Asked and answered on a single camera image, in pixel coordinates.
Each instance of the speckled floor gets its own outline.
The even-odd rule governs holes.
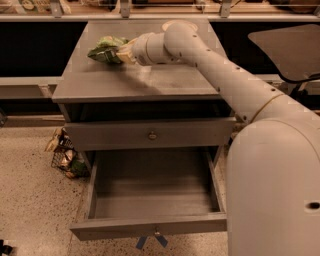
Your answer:
[[[62,125],[9,117],[0,128],[0,239],[15,247],[12,256],[228,254],[226,232],[166,236],[166,248],[150,237],[142,250],[135,248],[138,238],[80,242],[69,225],[83,218],[89,179],[64,177],[44,152]],[[219,165],[223,182],[223,159]]]

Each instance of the robotic arm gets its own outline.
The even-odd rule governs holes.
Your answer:
[[[319,255],[320,117],[211,50],[187,22],[129,47],[125,62],[194,66],[249,124],[228,155],[229,255]]]

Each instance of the drawer knob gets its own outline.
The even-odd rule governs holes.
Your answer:
[[[155,140],[158,138],[157,134],[154,131],[151,131],[148,135],[149,140]]]

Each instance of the drawer front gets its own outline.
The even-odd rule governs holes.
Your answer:
[[[188,121],[68,123],[66,130],[78,151],[223,145],[234,118]]]
[[[154,218],[148,220],[90,220],[75,223],[70,227],[80,241],[113,239],[126,237],[225,232],[227,220],[225,213],[207,216],[179,218]]]

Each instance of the cabinet top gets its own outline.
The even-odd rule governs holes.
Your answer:
[[[168,20],[106,20],[89,22],[75,47],[54,92],[57,103],[150,101],[215,98],[218,93],[193,67],[181,65],[107,65],[87,57],[103,36],[133,39],[143,33],[162,31]],[[206,19],[189,20],[208,46],[225,56]]]

